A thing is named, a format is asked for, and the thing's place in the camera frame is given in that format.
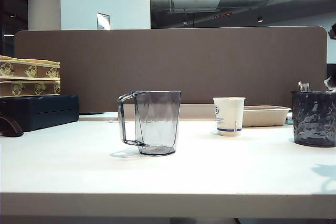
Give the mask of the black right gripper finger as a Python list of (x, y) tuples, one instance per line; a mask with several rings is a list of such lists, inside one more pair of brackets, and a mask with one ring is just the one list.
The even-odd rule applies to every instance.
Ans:
[(325, 79), (324, 85), (327, 90), (335, 90), (336, 89), (335, 76), (330, 76), (329, 78)]

